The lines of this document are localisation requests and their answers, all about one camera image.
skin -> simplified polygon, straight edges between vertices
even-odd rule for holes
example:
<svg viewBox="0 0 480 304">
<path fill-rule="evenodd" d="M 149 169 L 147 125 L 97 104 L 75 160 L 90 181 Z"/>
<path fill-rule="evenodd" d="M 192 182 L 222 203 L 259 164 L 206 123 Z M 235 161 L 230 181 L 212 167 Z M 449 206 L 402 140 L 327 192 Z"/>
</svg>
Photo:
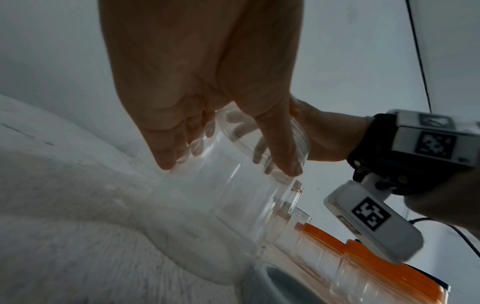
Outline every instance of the skin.
<svg viewBox="0 0 480 304">
<path fill-rule="evenodd" d="M 289 114 L 301 0 L 100 0 L 99 11 L 118 96 L 160 168 L 235 101 L 275 164 L 302 173 Z"/>
</svg>

textured white surface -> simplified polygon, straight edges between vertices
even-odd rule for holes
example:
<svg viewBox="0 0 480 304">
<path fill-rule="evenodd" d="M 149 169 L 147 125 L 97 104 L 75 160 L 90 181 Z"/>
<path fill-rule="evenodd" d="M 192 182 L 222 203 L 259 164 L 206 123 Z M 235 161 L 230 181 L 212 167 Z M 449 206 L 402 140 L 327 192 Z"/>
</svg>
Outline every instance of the textured white surface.
<svg viewBox="0 0 480 304">
<path fill-rule="evenodd" d="M 1 303 L 238 303 L 177 267 L 129 210 L 152 177 L 48 112 L 0 96 Z"/>
</svg>

black cable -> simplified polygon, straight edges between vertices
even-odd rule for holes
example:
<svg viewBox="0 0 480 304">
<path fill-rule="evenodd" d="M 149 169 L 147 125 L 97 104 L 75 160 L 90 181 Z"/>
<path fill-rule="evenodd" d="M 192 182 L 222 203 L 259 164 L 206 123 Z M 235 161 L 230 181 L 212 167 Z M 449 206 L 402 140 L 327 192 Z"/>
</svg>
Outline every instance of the black cable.
<svg viewBox="0 0 480 304">
<path fill-rule="evenodd" d="M 418 223 L 418 222 L 423 222 L 423 221 L 427 221 L 427 220 L 431 220 L 431 221 L 434 221 L 434 222 L 437 222 L 436 220 L 434 220 L 433 218 L 431 217 L 421 217 L 421 218 L 416 218 L 416 219 L 411 219 L 409 220 L 409 222 L 411 224 L 415 224 L 415 223 Z M 456 233 L 458 233 L 458 235 L 466 242 L 466 244 L 475 252 L 475 254 L 480 257 L 480 251 L 472 244 L 472 242 L 469 240 L 469 238 L 463 233 L 461 232 L 457 227 L 455 226 L 452 226 L 452 225 L 448 225 L 448 224 L 445 224 L 447 225 L 448 227 L 452 228 L 453 230 L 455 230 Z"/>
</svg>

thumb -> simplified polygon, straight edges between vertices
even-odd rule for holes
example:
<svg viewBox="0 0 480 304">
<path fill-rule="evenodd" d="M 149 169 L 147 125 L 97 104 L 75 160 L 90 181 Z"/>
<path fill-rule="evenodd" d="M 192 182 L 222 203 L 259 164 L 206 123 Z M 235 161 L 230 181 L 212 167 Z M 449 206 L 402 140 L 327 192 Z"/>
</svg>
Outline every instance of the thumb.
<svg viewBox="0 0 480 304">
<path fill-rule="evenodd" d="M 303 170 L 298 160 L 292 132 L 290 98 L 286 96 L 285 102 L 275 103 L 270 110 L 256 116 L 255 121 L 270 149 L 275 165 L 289 176 L 299 176 Z"/>
</svg>

orange lid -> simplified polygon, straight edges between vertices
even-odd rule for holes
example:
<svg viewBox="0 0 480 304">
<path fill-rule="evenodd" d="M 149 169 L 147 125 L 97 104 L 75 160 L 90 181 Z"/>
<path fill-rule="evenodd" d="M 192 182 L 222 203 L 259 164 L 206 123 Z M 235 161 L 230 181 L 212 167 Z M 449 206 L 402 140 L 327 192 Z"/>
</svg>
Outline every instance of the orange lid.
<svg viewBox="0 0 480 304">
<path fill-rule="evenodd" d="M 338 253 L 343 253 L 344 251 L 345 244 L 342 241 L 313 225 L 297 223 L 295 229 L 305 234 L 310 240 L 319 243 L 322 246 L 329 247 Z"/>
<path fill-rule="evenodd" d="M 348 240 L 344 246 L 344 253 L 360 261 L 367 272 L 380 276 L 395 285 L 397 289 L 415 298 L 426 298 L 443 302 L 444 289 L 435 281 L 405 264 L 393 264 L 368 250 L 363 244 Z"/>
</svg>

